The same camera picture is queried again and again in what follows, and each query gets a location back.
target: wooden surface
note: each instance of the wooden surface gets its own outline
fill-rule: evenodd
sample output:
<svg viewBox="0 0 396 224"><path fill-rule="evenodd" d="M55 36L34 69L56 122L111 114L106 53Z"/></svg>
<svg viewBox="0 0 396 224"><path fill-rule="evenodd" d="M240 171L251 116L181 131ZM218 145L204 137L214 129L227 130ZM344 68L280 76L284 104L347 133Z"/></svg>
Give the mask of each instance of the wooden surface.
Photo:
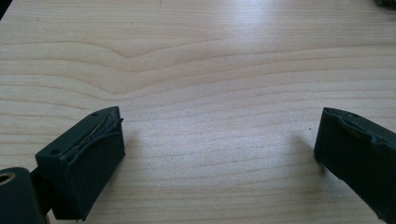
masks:
<svg viewBox="0 0 396 224"><path fill-rule="evenodd" d="M313 146L323 106L396 131L395 103L396 13L371 0L14 0L0 21L0 169L120 106L87 224L382 223Z"/></svg>

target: hole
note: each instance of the hole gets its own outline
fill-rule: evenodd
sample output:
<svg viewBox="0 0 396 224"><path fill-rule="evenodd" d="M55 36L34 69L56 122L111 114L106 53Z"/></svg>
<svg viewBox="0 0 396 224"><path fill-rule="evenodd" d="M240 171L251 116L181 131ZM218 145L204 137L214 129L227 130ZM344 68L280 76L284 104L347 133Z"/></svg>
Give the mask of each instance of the hole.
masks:
<svg viewBox="0 0 396 224"><path fill-rule="evenodd" d="M350 117L352 117L352 118L355 118L355 119L357 119L357 118L359 118L359 115L356 115L356 114L348 114Z"/></svg>
<svg viewBox="0 0 396 224"><path fill-rule="evenodd" d="M49 154L51 155L58 155L61 152L59 149L53 149Z"/></svg>
<svg viewBox="0 0 396 224"><path fill-rule="evenodd" d="M15 177L14 173L7 173L0 175L0 185L5 185Z"/></svg>

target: wooden table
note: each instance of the wooden table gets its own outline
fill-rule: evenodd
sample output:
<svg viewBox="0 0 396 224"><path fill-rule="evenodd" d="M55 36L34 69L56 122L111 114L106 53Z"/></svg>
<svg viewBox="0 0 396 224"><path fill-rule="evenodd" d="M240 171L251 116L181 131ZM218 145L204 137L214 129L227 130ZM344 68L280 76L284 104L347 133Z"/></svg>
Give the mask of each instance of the wooden table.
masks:
<svg viewBox="0 0 396 224"><path fill-rule="evenodd" d="M371 0L14 0L0 22L0 168L33 170L37 151L112 105L127 155L87 224L382 223L313 146L324 106L396 131L396 13Z"/></svg>

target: black plastic part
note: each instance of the black plastic part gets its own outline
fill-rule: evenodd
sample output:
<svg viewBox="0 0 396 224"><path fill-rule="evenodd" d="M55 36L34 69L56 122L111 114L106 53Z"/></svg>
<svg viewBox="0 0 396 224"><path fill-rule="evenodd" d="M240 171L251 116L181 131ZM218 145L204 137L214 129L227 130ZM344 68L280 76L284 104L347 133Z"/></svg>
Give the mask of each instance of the black plastic part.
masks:
<svg viewBox="0 0 396 224"><path fill-rule="evenodd" d="M387 223L396 223L396 133L343 110L324 108L315 158Z"/></svg>
<svg viewBox="0 0 396 224"><path fill-rule="evenodd" d="M3 19L4 14L7 12L9 5L12 0L1 0L0 1L0 20Z"/></svg>
<svg viewBox="0 0 396 224"><path fill-rule="evenodd" d="M57 219L87 217L125 155L121 122L117 106L94 112L35 155Z"/></svg>
<svg viewBox="0 0 396 224"><path fill-rule="evenodd" d="M38 204L41 209L42 216L46 215L53 205L53 195L55 192L50 180L44 179L38 168L35 168L32 173L30 173L35 186L35 195L38 199Z"/></svg>
<svg viewBox="0 0 396 224"><path fill-rule="evenodd" d="M381 7L387 7L389 9L396 9L395 0L375 0L376 4Z"/></svg>
<svg viewBox="0 0 396 224"><path fill-rule="evenodd" d="M0 171L0 223L46 224L28 170Z"/></svg>

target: screw hole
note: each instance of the screw hole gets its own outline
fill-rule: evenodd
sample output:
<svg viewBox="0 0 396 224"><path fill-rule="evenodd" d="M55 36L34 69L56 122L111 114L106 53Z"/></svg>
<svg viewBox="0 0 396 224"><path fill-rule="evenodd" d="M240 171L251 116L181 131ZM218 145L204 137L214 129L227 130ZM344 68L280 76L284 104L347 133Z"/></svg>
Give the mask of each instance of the screw hole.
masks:
<svg viewBox="0 0 396 224"><path fill-rule="evenodd" d="M49 154L51 155L58 155L61 152L59 149L53 149Z"/></svg>
<svg viewBox="0 0 396 224"><path fill-rule="evenodd" d="M5 185L15 177L14 173L7 173L0 175L0 185Z"/></svg>

